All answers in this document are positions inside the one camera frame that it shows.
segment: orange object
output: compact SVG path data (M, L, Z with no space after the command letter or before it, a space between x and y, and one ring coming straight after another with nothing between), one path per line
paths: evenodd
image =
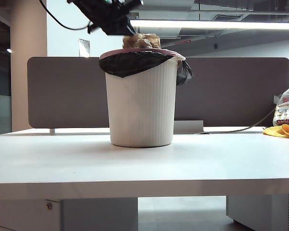
M289 138L289 125L283 124L281 126L267 128L263 131L263 134L269 136Z

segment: fluorescent light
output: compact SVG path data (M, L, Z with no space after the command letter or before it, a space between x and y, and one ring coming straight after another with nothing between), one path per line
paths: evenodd
M131 20L133 26L157 28L195 28L195 29L269 29L289 30L289 23L247 23L215 21L175 21L175 20Z

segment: gray desk panel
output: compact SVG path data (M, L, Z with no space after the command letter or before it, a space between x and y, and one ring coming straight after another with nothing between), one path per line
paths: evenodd
M176 120L249 126L289 87L286 58L187 58L194 79L177 87ZM28 61L29 123L34 128L108 127L105 74L98 58L33 57ZM272 124L272 116L261 123Z

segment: cable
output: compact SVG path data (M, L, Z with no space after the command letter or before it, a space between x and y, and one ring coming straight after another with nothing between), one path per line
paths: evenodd
M255 123L252 126L249 126L248 128L243 128L243 129L239 129L239 130L233 130L233 131L209 131L209 132L201 132L201 133L196 133L196 134L227 134L227 133L234 133L234 132L239 132L239 131L245 131L248 130L250 128L253 128L255 126L257 126L258 124L260 124L262 121L264 121L265 119L267 119L267 117L273 113L275 111L275 108L270 111L264 118L262 118L260 121L258 121L257 123Z
M65 25L63 25L62 23L59 22L58 19L55 18L55 16L53 16L52 13L49 12L49 10L46 8L46 6L44 5L43 1L42 0L39 0L40 4L42 5L42 7L45 9L45 11L62 27L66 28L66 29L69 29L69 30L83 30L83 29L86 29L89 25L90 25L90 21L89 23L84 26L84 27L81 27L81 28L70 28L70 27L67 27Z

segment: ribbed plastic bin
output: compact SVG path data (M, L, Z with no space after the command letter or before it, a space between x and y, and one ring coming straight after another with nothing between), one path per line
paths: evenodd
M182 56L124 78L105 74L114 145L156 147L172 142L178 60Z

